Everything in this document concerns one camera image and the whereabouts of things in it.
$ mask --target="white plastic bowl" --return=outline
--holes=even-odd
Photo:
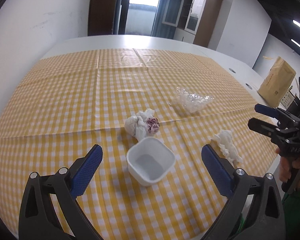
[[[154,137],[145,137],[127,153],[128,170],[142,185],[162,180],[176,163],[174,153]]]

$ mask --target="blue curtain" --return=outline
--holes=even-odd
[[[168,0],[159,0],[151,36],[173,39],[176,27],[162,24],[164,9],[166,8],[167,1]]]

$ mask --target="person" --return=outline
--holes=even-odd
[[[292,162],[292,167],[300,169],[300,158]],[[279,179],[287,182],[291,178],[290,164],[287,158],[280,158]],[[286,222],[286,239],[300,239],[300,180],[297,188],[291,194],[285,194],[282,199],[284,218]]]

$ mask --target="hand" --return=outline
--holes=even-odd
[[[279,154],[280,149],[277,148],[275,150],[275,153]],[[295,161],[292,162],[292,167],[296,169],[300,169],[300,158],[297,158]],[[285,157],[280,157],[280,164],[279,164],[279,179],[282,182],[287,182],[288,179],[291,178],[291,172],[290,172],[290,165],[289,161]],[[300,188],[300,180],[297,184],[297,188]]]

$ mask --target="brown paper bag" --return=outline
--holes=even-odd
[[[258,93],[269,104],[270,107],[278,107],[281,98],[288,91],[296,72],[281,57],[273,64]]]

